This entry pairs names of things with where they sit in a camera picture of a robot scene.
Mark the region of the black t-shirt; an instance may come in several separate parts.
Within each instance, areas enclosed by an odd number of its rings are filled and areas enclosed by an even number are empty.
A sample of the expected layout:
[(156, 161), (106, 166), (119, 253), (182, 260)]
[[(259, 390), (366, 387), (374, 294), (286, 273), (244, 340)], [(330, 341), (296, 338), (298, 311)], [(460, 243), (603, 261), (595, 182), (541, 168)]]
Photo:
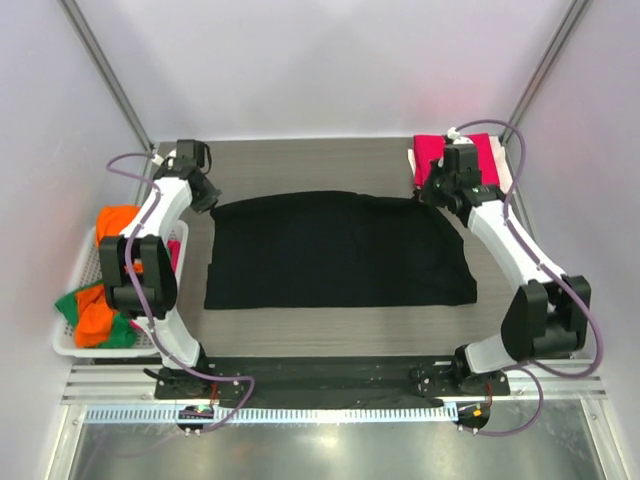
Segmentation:
[(215, 208), (204, 307), (461, 306), (477, 282), (457, 230), (408, 198), (315, 191)]

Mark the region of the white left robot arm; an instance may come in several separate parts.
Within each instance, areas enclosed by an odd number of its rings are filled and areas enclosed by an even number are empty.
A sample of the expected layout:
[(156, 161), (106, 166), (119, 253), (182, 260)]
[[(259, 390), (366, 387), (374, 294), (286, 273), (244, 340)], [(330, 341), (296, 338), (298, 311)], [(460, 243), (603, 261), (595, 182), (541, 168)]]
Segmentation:
[(182, 139), (169, 156), (149, 158), (157, 170), (137, 178), (149, 187), (139, 212), (119, 233), (99, 242), (106, 301), (152, 340), (165, 369), (182, 370), (179, 388), (200, 399), (216, 378), (178, 311), (178, 281), (166, 242), (185, 210), (201, 214), (213, 209), (221, 191), (207, 178), (212, 154), (202, 141)]

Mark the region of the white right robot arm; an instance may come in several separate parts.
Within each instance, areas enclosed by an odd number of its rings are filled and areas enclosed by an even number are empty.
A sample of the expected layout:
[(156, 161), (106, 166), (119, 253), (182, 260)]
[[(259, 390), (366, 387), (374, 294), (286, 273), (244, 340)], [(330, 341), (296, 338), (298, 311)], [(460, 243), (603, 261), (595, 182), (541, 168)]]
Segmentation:
[(457, 217), (492, 254), (513, 291), (498, 333), (456, 349), (450, 379), (457, 392), (473, 395), (500, 371), (584, 348), (589, 283), (551, 261), (513, 217), (502, 189), (484, 183), (470, 138), (456, 130), (445, 135), (419, 197)]

